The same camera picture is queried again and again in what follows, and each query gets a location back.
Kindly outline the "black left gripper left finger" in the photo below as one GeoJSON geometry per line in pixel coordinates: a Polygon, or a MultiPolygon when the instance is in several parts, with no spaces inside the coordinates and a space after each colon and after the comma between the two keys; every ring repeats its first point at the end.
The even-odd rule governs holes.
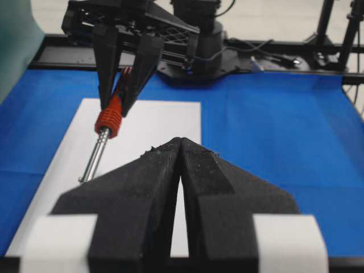
{"type": "Polygon", "coordinates": [[[91,272],[162,272],[171,251],[180,144],[173,138],[59,197],[53,215],[97,215],[91,272]]]}

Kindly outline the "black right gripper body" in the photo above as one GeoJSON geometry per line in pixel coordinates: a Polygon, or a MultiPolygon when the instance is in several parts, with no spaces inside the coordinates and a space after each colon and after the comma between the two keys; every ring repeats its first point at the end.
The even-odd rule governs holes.
{"type": "Polygon", "coordinates": [[[198,27],[169,13],[154,1],[69,1],[61,29],[75,45],[91,46],[95,25],[114,26],[123,51],[135,54],[143,34],[164,41],[162,61],[190,70],[198,27]]]}

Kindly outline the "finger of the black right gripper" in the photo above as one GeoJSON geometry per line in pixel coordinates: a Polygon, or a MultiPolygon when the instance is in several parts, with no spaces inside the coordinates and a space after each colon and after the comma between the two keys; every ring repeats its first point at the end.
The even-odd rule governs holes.
{"type": "Polygon", "coordinates": [[[114,26],[95,25],[93,29],[93,49],[99,80],[101,109],[105,109],[113,91],[115,75],[119,66],[119,31],[114,26]]]}
{"type": "Polygon", "coordinates": [[[142,35],[136,49],[131,72],[122,76],[122,116],[126,117],[150,77],[155,73],[162,56],[164,41],[161,37],[142,35]]]}

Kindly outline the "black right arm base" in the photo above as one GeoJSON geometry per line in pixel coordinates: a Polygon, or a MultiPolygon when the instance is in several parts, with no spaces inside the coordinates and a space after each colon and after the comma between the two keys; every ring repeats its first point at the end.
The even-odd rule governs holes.
{"type": "Polygon", "coordinates": [[[191,70],[161,62],[158,74],[178,84],[207,83],[231,74],[257,72],[341,75],[348,72],[341,51],[340,45],[332,43],[230,38],[223,41],[221,52],[211,57],[196,57],[191,70]]]}

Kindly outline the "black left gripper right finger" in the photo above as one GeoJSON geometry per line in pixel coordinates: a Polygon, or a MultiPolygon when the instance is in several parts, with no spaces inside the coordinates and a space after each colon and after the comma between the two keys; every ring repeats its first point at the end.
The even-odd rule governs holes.
{"type": "Polygon", "coordinates": [[[298,214],[281,188],[181,140],[189,256],[202,272],[258,272],[253,214],[298,214]]]}

